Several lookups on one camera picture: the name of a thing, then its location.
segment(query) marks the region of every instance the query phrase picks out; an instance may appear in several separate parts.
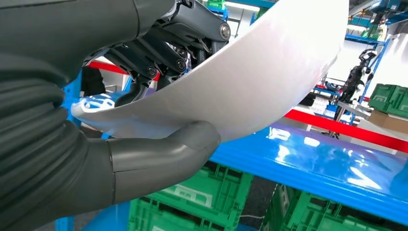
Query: red bar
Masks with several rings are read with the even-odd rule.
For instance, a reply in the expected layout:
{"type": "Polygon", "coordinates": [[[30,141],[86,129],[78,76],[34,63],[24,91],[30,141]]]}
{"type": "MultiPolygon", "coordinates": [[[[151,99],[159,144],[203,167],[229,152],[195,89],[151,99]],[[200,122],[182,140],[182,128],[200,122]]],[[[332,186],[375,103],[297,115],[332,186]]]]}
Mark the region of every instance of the red bar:
{"type": "Polygon", "coordinates": [[[319,128],[338,132],[340,134],[354,137],[363,141],[408,153],[408,142],[400,139],[385,136],[372,131],[367,131],[347,124],[342,124],[334,120],[322,118],[320,116],[311,115],[296,110],[291,110],[288,114],[285,115],[285,117],[305,124],[311,124],[319,128]]]}
{"type": "Polygon", "coordinates": [[[119,73],[119,74],[128,75],[128,73],[126,73],[125,71],[120,69],[118,66],[113,65],[113,64],[106,64],[106,63],[102,63],[102,62],[98,62],[98,61],[92,61],[89,64],[89,67],[92,67],[92,68],[95,68],[95,69],[100,69],[100,70],[105,70],[105,71],[112,71],[112,72],[116,72],[116,73],[119,73]]]}

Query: gray robot arm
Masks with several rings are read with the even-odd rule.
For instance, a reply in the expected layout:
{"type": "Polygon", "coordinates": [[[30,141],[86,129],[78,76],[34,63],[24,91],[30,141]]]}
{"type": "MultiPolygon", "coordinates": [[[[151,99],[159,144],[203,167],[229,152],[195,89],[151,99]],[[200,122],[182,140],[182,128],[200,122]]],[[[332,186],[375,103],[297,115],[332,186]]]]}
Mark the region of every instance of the gray robot arm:
{"type": "Polygon", "coordinates": [[[103,50],[141,38],[173,0],[0,1],[0,230],[29,231],[192,176],[220,142],[206,122],[163,140],[87,139],[62,87],[103,50]]]}

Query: cable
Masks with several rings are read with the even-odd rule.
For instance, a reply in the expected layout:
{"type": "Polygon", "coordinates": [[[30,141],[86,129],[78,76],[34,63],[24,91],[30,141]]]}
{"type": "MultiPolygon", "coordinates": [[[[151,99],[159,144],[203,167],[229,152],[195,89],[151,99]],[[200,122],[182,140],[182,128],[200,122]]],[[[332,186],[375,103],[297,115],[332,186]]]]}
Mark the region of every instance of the cable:
{"type": "Polygon", "coordinates": [[[257,217],[253,215],[241,215],[240,218],[255,218],[255,219],[264,219],[265,216],[257,217]]]}

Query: blue workbench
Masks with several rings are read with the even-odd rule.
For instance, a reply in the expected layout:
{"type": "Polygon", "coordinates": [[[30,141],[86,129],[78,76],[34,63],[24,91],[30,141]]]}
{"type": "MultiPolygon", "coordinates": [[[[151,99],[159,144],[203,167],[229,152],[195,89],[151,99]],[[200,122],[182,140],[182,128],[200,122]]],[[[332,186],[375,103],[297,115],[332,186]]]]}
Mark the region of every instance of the blue workbench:
{"type": "MultiPolygon", "coordinates": [[[[408,225],[406,158],[273,124],[223,143],[211,160],[408,225]]],[[[84,230],[121,231],[95,227],[124,227],[127,212],[127,204],[113,206],[84,230]]]]}

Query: cardboard box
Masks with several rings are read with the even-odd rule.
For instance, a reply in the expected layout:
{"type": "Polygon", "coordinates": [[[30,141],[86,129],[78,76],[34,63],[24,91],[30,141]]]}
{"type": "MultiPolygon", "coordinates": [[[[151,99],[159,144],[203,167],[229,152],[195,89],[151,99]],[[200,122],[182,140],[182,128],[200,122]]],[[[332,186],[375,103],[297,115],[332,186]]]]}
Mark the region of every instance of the cardboard box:
{"type": "Polygon", "coordinates": [[[368,121],[381,128],[408,134],[408,119],[406,118],[374,110],[368,121]]]}

